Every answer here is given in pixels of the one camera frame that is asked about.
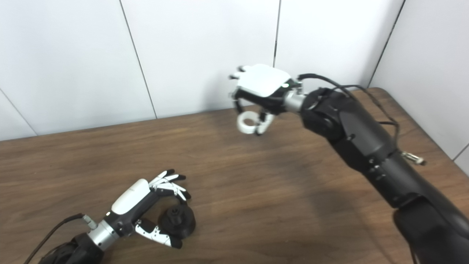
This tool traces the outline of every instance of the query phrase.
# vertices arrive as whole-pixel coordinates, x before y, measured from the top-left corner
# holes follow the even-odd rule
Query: white ring
[[[247,125],[244,120],[249,119],[254,125]],[[259,122],[259,114],[253,111],[245,111],[238,115],[237,126],[241,133],[253,134],[256,130],[256,124]]]

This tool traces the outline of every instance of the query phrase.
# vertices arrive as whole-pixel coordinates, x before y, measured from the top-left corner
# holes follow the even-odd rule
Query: white wall
[[[469,1],[408,0],[371,86],[386,89],[448,154],[469,143]]]
[[[119,1],[1,1],[0,39],[0,88],[38,134],[155,118]]]
[[[272,65],[278,0],[123,0],[157,117],[233,106],[228,75]]]
[[[402,0],[284,0],[275,67],[367,86]],[[307,92],[322,81],[308,81]]]
[[[32,137],[36,133],[0,90],[0,140]]]
[[[366,85],[401,1],[283,0],[276,67]],[[230,108],[227,76],[273,64],[279,3],[122,0],[129,31],[118,0],[2,1],[0,88],[39,135]]]

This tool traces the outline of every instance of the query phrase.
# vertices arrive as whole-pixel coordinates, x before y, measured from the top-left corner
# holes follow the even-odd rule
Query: robotic finger
[[[141,219],[135,226],[135,232],[149,240],[161,243],[172,248],[182,248],[182,241],[162,230],[148,219]]]

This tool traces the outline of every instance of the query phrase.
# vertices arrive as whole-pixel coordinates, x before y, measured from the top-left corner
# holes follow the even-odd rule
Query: silver cylinder
[[[89,231],[88,236],[102,251],[110,247],[119,238],[115,230],[104,220],[98,224],[96,229]]]
[[[299,94],[296,89],[288,91],[283,99],[285,109],[288,112],[299,114],[305,98],[306,95],[302,93]]]

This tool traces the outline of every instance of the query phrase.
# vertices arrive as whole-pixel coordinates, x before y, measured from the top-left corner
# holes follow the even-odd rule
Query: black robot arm
[[[394,222],[419,263],[469,263],[467,218],[412,168],[402,156],[396,140],[352,94],[344,89],[343,92],[336,91],[345,86],[339,86],[319,75],[306,74],[301,75],[298,81],[279,78],[277,84],[281,81],[284,83],[266,92],[265,86],[257,89],[250,85],[272,83],[260,80],[273,77],[265,73],[265,67],[261,69],[264,71],[262,74],[257,73],[257,66],[233,75],[233,78],[239,80],[233,94],[235,102],[239,98],[247,99],[260,105],[263,108],[261,113],[268,115],[296,113],[306,129],[326,138],[345,163],[363,174],[388,204],[397,209]],[[242,81],[245,77],[255,81]],[[319,88],[305,95],[301,88],[303,78],[319,78],[336,87]],[[270,92],[272,97],[264,96]],[[282,98],[281,103],[275,105],[279,97]],[[257,126],[262,126],[262,115],[255,122]]]

